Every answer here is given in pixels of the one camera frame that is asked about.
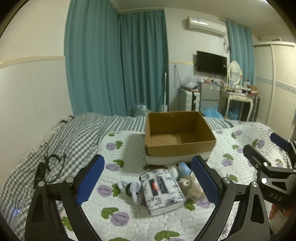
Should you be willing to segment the beige plush toy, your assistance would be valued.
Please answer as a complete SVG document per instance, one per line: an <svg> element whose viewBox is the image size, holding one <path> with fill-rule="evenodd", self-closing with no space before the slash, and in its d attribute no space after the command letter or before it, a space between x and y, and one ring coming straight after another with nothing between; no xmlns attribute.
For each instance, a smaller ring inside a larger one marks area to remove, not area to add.
<svg viewBox="0 0 296 241"><path fill-rule="evenodd" d="M197 199L205 197L205 193L193 172L191 172L189 176L179 180L179 187L184 195L190 194Z"/></svg>

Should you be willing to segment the white green socks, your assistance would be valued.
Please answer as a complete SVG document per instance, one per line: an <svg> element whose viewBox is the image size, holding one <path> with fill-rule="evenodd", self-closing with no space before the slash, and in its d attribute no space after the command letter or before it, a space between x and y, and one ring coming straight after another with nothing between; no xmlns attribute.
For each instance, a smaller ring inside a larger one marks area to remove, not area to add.
<svg viewBox="0 0 296 241"><path fill-rule="evenodd" d="M142 202L142 184L139 179L132 181L122 180L118 182L118 187L121 192L124 192L128 197L133 199L136 205L140 205Z"/></svg>

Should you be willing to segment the floral tissue pack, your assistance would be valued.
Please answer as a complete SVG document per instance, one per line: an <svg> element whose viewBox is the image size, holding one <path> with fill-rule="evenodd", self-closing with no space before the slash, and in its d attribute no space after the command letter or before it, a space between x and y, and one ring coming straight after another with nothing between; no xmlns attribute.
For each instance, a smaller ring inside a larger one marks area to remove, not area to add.
<svg viewBox="0 0 296 241"><path fill-rule="evenodd" d="M139 180L150 215L158 216L176 210L185 203L184 194L171 171L147 171L140 175Z"/></svg>

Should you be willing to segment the blue plastic bag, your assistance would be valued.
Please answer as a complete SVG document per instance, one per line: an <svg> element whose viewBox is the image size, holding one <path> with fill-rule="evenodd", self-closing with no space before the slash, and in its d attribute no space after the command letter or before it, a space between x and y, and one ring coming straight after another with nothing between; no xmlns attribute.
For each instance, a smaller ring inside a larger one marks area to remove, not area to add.
<svg viewBox="0 0 296 241"><path fill-rule="evenodd" d="M202 108L200 112L204 117L223 119L222 114L218 111L218 106L213 108Z"/></svg>

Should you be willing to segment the white dressing table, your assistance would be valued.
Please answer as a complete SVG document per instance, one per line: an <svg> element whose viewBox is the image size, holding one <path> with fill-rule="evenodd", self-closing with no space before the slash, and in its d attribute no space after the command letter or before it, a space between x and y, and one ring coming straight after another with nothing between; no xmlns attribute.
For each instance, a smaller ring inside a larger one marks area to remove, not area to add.
<svg viewBox="0 0 296 241"><path fill-rule="evenodd" d="M249 108L249 112L248 112L248 116L247 116L247 121L250 120L250 115L251 115L251 112L252 112L252 109L253 109L253 96L247 95L247 94L244 94L244 93L229 92L229 91L226 91L226 90L221 90L220 91L220 96L227 99L225 116L228 116L230 101L232 101L232 100L233 101L239 101L239 102L242 102L242 105L245 102L249 102L250 103L250 108Z"/></svg>

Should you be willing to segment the grey checkered bed sheet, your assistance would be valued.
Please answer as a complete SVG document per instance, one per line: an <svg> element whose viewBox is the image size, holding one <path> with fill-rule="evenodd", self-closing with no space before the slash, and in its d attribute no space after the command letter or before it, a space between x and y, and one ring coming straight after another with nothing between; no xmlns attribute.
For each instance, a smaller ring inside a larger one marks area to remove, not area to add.
<svg viewBox="0 0 296 241"><path fill-rule="evenodd" d="M86 113L74 117L67 124L59 124L38 147L32 149L11 171L1 194L1 213L20 240L25 238L28 210L33 197L33 179L37 166L46 153L65 157L65 161L50 161L48 180L61 182L75 175L98 152L102 142L114 142L120 131L144 132L146 118L102 116ZM161 230L179 232L190 239L198 233L214 210L206 198L159 217L149 216L143 206L133 205L123 195L107 197L95 193L84 204L92 225L104 240L121 237L130 240L152 240Z"/></svg>

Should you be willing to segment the white wardrobe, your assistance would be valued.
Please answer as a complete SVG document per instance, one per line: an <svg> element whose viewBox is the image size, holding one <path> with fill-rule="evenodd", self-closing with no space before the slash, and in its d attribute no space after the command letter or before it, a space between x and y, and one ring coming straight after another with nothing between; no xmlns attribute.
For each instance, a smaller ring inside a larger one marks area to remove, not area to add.
<svg viewBox="0 0 296 241"><path fill-rule="evenodd" d="M260 98L256 121L290 139L295 129L295 43L259 42L254 54Z"/></svg>

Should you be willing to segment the white oval vanity mirror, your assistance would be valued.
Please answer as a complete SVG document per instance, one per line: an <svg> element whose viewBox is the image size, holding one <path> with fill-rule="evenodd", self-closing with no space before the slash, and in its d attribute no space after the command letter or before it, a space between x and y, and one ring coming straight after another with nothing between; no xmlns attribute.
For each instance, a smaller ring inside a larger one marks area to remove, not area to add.
<svg viewBox="0 0 296 241"><path fill-rule="evenodd" d="M240 65L236 61L232 61L229 64L229 67L227 70L227 78L228 78L228 83L231 86L241 85L242 69L240 68Z"/></svg>

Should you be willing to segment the grey mini fridge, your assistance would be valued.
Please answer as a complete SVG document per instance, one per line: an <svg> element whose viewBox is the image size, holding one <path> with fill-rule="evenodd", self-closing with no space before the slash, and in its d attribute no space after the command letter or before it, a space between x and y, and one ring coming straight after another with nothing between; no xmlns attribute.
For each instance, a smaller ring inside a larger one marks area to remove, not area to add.
<svg viewBox="0 0 296 241"><path fill-rule="evenodd" d="M219 103L220 86L202 83L200 89L200 110L217 108Z"/></svg>

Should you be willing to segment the brown cardboard box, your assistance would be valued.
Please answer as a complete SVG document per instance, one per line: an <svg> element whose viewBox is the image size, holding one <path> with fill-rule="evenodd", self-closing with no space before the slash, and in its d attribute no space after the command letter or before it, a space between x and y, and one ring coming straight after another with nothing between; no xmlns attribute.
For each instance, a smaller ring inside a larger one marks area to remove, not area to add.
<svg viewBox="0 0 296 241"><path fill-rule="evenodd" d="M145 156L149 165L189 163L200 155L208 159L216 138L197 111L149 113L145 127Z"/></svg>

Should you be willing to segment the white suitcase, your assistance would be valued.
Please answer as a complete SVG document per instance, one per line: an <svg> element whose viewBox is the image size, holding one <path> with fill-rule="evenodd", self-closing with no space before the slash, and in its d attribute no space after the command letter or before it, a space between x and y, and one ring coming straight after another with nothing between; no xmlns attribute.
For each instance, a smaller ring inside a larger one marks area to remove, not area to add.
<svg viewBox="0 0 296 241"><path fill-rule="evenodd" d="M199 111L200 93L198 91L183 90L180 93L180 110Z"/></svg>

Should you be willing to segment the clear plastic bag on suitcase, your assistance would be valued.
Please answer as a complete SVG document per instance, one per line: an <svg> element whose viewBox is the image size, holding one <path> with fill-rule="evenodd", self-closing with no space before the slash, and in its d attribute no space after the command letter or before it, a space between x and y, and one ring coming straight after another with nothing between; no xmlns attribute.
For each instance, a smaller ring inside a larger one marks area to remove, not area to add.
<svg viewBox="0 0 296 241"><path fill-rule="evenodd" d="M184 80L184 87L189 90L198 89L199 77L198 76L187 76Z"/></svg>

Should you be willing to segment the white upright mop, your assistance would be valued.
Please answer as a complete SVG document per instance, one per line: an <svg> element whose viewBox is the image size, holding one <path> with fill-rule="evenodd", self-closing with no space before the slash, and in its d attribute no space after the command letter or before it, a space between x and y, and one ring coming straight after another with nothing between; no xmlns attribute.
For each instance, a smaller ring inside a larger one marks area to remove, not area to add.
<svg viewBox="0 0 296 241"><path fill-rule="evenodd" d="M162 112L166 113L168 111L167 104L167 71L164 72L164 89L163 89L163 104L162 104Z"/></svg>

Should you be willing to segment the teal curtain right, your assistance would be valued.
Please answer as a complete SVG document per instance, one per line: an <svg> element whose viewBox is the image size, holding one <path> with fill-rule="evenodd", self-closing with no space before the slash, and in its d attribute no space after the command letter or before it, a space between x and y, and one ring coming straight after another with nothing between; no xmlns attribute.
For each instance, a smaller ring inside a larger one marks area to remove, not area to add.
<svg viewBox="0 0 296 241"><path fill-rule="evenodd" d="M252 31L235 21L225 22L230 46L230 61L236 61L242 70L242 83L255 84L255 56Z"/></svg>

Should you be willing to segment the teal curtain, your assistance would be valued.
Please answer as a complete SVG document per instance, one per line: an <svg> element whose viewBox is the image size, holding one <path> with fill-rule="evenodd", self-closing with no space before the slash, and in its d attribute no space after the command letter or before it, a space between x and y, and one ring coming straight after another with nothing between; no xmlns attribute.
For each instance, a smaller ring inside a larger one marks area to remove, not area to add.
<svg viewBox="0 0 296 241"><path fill-rule="evenodd" d="M242 83L255 84L255 56L252 31L235 21L225 22L230 46L230 61L236 61L242 70Z"/></svg>
<svg viewBox="0 0 296 241"><path fill-rule="evenodd" d="M163 10L118 12L110 1L71 1L64 53L72 110L131 116L159 112L168 63Z"/></svg>

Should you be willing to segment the clear water jug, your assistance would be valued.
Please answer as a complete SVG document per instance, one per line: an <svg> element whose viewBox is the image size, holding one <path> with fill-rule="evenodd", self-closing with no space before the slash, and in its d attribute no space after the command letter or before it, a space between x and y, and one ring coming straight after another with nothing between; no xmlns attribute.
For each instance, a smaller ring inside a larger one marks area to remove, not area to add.
<svg viewBox="0 0 296 241"><path fill-rule="evenodd" d="M147 116L152 111L144 104L136 104L132 109L133 117Z"/></svg>

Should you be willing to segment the white air conditioner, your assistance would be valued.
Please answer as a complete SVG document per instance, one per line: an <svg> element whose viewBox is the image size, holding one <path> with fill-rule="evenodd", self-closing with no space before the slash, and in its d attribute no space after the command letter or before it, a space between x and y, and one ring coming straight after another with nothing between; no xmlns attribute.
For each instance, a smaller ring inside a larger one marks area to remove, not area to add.
<svg viewBox="0 0 296 241"><path fill-rule="evenodd" d="M187 17L187 28L191 31L207 33L219 37L225 37L226 35L226 29L223 25L190 16Z"/></svg>

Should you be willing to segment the teal curtain left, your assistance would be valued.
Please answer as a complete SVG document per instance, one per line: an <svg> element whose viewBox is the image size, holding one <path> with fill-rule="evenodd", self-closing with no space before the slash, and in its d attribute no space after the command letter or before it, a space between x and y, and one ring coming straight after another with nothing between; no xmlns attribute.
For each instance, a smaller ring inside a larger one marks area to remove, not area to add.
<svg viewBox="0 0 296 241"><path fill-rule="evenodd" d="M168 63L163 10L118 12L110 1L71 1L64 53L72 110L131 116L159 112Z"/></svg>

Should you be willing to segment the black wall television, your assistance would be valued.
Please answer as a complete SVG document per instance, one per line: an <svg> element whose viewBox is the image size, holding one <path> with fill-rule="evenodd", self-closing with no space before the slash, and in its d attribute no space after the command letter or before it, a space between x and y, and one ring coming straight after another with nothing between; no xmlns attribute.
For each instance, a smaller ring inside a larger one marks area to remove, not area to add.
<svg viewBox="0 0 296 241"><path fill-rule="evenodd" d="M207 52L197 51L196 54L197 72L226 76L227 58Z"/></svg>

